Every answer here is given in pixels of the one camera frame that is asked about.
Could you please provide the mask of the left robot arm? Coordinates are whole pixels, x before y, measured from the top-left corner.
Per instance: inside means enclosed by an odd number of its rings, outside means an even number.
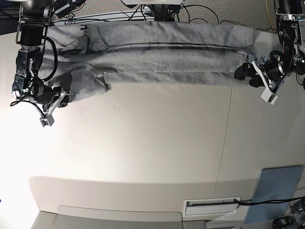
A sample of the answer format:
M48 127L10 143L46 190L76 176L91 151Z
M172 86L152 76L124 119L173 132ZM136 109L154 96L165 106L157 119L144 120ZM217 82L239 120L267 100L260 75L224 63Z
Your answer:
M276 30L282 51L271 51L269 57L248 55L234 72L234 78L249 78L252 87L265 87L275 96L290 73L305 74L305 20L300 0L280 0L274 3Z

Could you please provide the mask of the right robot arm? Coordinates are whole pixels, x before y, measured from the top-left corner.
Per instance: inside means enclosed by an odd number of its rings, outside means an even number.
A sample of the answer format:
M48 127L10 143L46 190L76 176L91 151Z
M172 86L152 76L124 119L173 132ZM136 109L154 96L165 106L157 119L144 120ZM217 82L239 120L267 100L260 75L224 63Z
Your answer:
M52 1L20 6L12 93L42 118L115 83L246 85L234 72L253 52L255 30L237 25L148 21L50 23Z

